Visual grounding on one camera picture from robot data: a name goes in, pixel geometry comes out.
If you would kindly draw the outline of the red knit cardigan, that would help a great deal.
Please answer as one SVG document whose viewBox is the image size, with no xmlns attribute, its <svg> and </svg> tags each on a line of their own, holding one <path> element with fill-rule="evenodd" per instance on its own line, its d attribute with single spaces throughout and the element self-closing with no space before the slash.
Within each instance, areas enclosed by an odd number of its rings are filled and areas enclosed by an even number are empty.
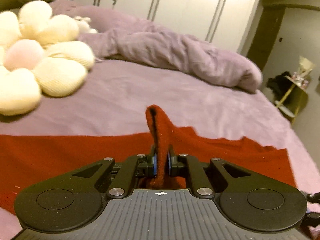
<svg viewBox="0 0 320 240">
<path fill-rule="evenodd" d="M 159 151 L 158 171 L 154 179 L 143 179 L 147 189 L 183 189 L 185 180 L 164 173 L 166 153 L 187 153 L 206 162 L 219 157 L 251 171 L 295 186 L 288 153 L 285 149 L 262 146 L 252 139 L 200 137 L 190 127 L 177 127 L 156 105 L 146 110 L 148 133 L 122 136 L 13 136 L 1 134 L 1 207 L 14 211 L 16 194 L 22 189 L 82 166 L 112 157 L 148 153 L 156 144 Z"/>
</svg>

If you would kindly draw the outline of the purple bed sheet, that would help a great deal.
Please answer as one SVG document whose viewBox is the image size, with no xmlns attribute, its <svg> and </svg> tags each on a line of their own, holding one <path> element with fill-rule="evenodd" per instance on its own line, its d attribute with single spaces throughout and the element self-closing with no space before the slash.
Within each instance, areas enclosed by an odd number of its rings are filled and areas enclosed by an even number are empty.
<svg viewBox="0 0 320 240">
<path fill-rule="evenodd" d="M 146 110 L 156 105 L 177 127 L 192 127 L 200 137 L 239 140 L 288 153 L 295 186 L 319 191 L 319 171 L 289 122 L 261 92 L 214 86 L 179 71 L 105 60 L 86 82 L 65 98 L 44 96 L 24 115 L 1 116 L 1 134 L 13 136 L 122 136 L 148 133 Z M 21 227 L 1 207 L 1 239 Z"/>
</svg>

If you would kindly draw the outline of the yellow legged side table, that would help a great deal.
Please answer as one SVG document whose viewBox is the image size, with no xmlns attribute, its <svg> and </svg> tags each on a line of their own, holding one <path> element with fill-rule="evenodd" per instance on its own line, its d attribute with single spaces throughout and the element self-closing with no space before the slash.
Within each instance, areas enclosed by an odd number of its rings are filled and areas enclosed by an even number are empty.
<svg viewBox="0 0 320 240">
<path fill-rule="evenodd" d="M 303 100 L 308 96 L 309 81 L 300 77 L 297 79 L 292 79 L 287 75 L 285 77 L 289 80 L 290 87 L 279 101 L 275 101 L 275 107 L 293 125 L 303 105 Z"/>
</svg>

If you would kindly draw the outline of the black cloth on table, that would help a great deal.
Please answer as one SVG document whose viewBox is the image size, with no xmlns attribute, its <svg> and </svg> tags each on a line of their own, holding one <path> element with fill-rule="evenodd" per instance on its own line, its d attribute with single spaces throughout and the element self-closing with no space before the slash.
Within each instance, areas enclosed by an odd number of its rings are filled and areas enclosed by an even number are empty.
<svg viewBox="0 0 320 240">
<path fill-rule="evenodd" d="M 291 74 L 290 72 L 285 71 L 274 78 L 268 78 L 266 87 L 272 90 L 275 100 L 280 101 L 291 87 L 291 81 L 287 76 L 291 76 Z"/>
</svg>

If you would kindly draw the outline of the purple crumpled duvet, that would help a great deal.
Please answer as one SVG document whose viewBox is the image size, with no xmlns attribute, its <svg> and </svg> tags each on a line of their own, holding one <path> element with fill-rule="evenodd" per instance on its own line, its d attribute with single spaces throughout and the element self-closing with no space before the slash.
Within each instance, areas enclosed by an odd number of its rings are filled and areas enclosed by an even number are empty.
<svg viewBox="0 0 320 240">
<path fill-rule="evenodd" d="M 261 70 L 246 57 L 215 47 L 192 35 L 178 34 L 151 20 L 71 0 L 50 3 L 54 15 L 85 16 L 96 34 L 81 34 L 96 58 L 121 59 L 146 66 L 178 70 L 212 85 L 255 93 Z"/>
</svg>

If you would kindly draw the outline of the wrapped flower bouquet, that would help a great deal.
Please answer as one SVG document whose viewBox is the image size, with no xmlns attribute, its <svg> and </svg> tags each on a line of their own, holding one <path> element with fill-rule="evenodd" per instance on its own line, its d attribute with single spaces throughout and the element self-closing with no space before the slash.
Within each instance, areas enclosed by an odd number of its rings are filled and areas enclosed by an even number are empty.
<svg viewBox="0 0 320 240">
<path fill-rule="evenodd" d="M 292 80 L 301 89 L 306 89 L 310 83 L 309 76 L 312 70 L 315 68 L 315 64 L 306 57 L 299 57 L 298 70 L 293 73 Z"/>
</svg>

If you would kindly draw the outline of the cream flower shaped pillow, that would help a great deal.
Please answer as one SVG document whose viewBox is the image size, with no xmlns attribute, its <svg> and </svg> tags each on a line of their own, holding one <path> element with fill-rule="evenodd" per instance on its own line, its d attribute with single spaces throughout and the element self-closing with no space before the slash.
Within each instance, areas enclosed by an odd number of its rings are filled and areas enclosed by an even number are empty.
<svg viewBox="0 0 320 240">
<path fill-rule="evenodd" d="M 79 35 L 74 18 L 54 15 L 45 1 L 1 12 L 2 115 L 28 113 L 43 94 L 62 98 L 82 86 L 95 57 Z"/>
</svg>

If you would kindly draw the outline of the small white plush toy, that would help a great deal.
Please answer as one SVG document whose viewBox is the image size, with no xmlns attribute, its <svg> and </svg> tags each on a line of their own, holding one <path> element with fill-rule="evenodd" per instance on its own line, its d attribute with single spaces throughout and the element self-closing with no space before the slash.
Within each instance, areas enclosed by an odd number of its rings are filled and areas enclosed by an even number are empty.
<svg viewBox="0 0 320 240">
<path fill-rule="evenodd" d="M 79 27 L 79 33 L 81 34 L 97 34 L 98 31 L 94 28 L 91 28 L 90 23 L 91 19 L 89 17 L 75 16 L 74 20 L 76 21 Z"/>
</svg>

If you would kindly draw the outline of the dark wooden door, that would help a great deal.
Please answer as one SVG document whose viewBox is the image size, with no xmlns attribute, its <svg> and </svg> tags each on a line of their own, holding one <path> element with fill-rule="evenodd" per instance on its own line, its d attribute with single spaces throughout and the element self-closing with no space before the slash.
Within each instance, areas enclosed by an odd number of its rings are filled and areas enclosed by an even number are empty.
<svg viewBox="0 0 320 240">
<path fill-rule="evenodd" d="M 264 7 L 253 41 L 247 53 L 257 67 L 263 71 L 276 41 L 283 17 L 284 6 Z"/>
</svg>

